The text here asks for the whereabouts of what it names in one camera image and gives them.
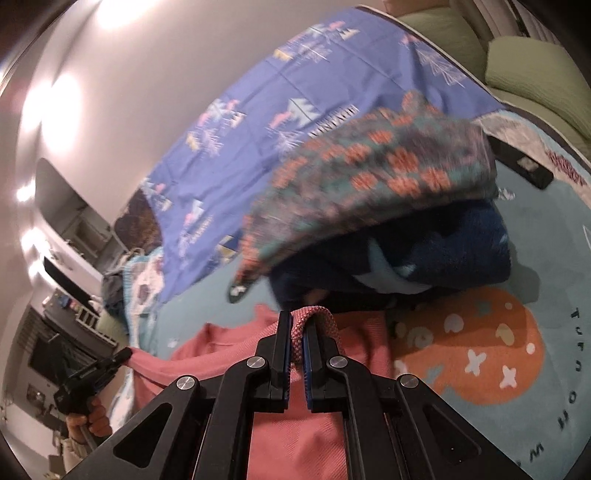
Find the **white star print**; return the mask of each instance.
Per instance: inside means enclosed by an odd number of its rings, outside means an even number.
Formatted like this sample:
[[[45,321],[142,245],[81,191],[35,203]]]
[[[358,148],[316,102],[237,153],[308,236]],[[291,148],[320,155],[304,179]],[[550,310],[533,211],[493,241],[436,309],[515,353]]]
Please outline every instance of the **white star print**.
[[[515,376],[517,375],[516,368],[509,368],[506,365],[503,365],[503,381],[499,385],[501,388],[513,387],[517,388],[517,382],[515,380]]]
[[[480,366],[486,360],[486,353],[482,352],[480,355],[477,355],[474,350],[468,350],[468,365],[464,369],[464,372],[467,374],[473,373],[475,377],[480,375]]]

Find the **green pillow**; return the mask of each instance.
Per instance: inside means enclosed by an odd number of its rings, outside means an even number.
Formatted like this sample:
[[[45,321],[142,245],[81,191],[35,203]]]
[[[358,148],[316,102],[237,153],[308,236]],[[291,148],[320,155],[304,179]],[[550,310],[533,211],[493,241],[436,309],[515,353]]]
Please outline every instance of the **green pillow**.
[[[591,139],[591,88],[567,51],[533,38],[491,42],[486,84],[540,103]]]
[[[591,158],[591,140],[584,139],[579,132],[577,132],[569,123],[564,121],[561,117],[556,115],[552,110],[548,110],[545,106],[539,103],[532,102],[527,98],[523,98],[513,93],[504,92],[494,88],[489,89],[491,93],[502,102],[510,103],[523,110],[533,113],[535,116],[541,118],[546,123],[558,130],[566,140],[571,143],[574,148],[579,150],[585,157]]]
[[[449,7],[432,8],[398,19],[427,37],[450,57],[484,81],[486,52],[464,18]]]

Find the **hand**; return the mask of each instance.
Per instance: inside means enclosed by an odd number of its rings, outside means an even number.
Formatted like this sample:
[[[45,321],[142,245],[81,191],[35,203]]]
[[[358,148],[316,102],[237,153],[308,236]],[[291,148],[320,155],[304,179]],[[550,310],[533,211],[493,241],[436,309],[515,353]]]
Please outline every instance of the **hand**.
[[[66,416],[66,426],[70,438],[81,444],[85,444],[86,439],[80,427],[87,423],[89,424],[89,432],[97,437],[107,437],[113,433],[109,419],[107,418],[107,411],[100,402],[100,399],[97,397],[93,398],[90,405],[88,418],[77,413],[70,413]]]

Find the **fabric pile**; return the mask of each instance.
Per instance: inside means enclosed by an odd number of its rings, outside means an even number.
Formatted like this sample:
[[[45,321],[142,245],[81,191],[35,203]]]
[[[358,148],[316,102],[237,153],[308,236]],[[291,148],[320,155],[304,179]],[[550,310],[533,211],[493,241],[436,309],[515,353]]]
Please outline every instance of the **fabric pile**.
[[[328,335],[340,339],[339,350],[370,369],[389,377],[391,361],[382,313],[335,315],[318,308],[292,312],[292,342],[301,341],[303,325],[323,313]],[[227,329],[207,324],[169,361],[134,349],[128,366],[135,371],[135,402],[141,408],[182,375],[201,379],[223,375],[234,363],[254,355],[258,341],[277,331],[277,312],[258,306],[251,323]],[[338,414],[312,414],[306,406],[301,367],[292,365],[290,403],[284,414],[255,414],[248,478],[258,480],[346,479],[347,462],[342,422]]]
[[[480,127],[417,91],[295,149],[245,218],[238,301],[267,275],[285,309],[312,290],[413,295],[505,281],[509,239]]]

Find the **metal screw head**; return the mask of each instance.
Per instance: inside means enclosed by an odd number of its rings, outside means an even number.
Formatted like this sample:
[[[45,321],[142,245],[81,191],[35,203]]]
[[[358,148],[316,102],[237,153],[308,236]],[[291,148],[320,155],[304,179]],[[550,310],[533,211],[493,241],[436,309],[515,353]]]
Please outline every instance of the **metal screw head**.
[[[405,374],[400,377],[400,383],[405,388],[417,388],[418,378],[411,374]]]
[[[250,368],[260,368],[265,366],[265,359],[261,356],[252,356],[247,361],[246,364]]]
[[[179,390],[191,390],[195,386],[195,379],[193,377],[181,377],[177,380],[177,388]]]
[[[344,356],[334,356],[329,360],[329,364],[333,368],[345,368],[349,361]]]

